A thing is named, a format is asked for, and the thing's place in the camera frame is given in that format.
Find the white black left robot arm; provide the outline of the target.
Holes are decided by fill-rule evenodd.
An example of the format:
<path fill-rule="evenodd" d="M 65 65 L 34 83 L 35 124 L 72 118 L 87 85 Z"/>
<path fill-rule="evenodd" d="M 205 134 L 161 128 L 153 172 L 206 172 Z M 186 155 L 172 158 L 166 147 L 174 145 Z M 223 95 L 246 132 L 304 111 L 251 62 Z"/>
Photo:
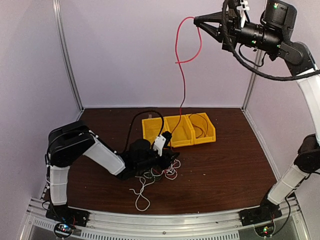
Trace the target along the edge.
<path fill-rule="evenodd" d="M 82 120 L 52 130 L 48 135 L 45 164 L 53 215 L 61 222 L 72 218 L 67 198 L 68 175 L 71 165 L 81 156 L 93 160 L 116 178 L 127 180 L 152 168 L 168 169 L 179 156 L 168 147 L 171 138 L 169 131 L 161 131 L 154 143 L 137 139 L 127 150 L 118 153 Z"/>

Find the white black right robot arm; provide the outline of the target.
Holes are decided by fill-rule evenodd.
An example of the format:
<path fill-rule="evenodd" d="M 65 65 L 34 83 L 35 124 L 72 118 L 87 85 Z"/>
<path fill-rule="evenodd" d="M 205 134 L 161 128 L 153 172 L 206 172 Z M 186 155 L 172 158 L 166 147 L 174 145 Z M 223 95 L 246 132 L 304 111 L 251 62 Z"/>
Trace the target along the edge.
<path fill-rule="evenodd" d="M 248 117 L 276 175 L 256 210 L 261 221 L 294 192 L 304 205 L 319 196 L 318 9 L 315 0 L 264 0 L 252 14 L 252 1 L 224 0 L 215 12 L 193 20 L 232 54 L 231 68 L 242 66 L 256 76 Z"/>

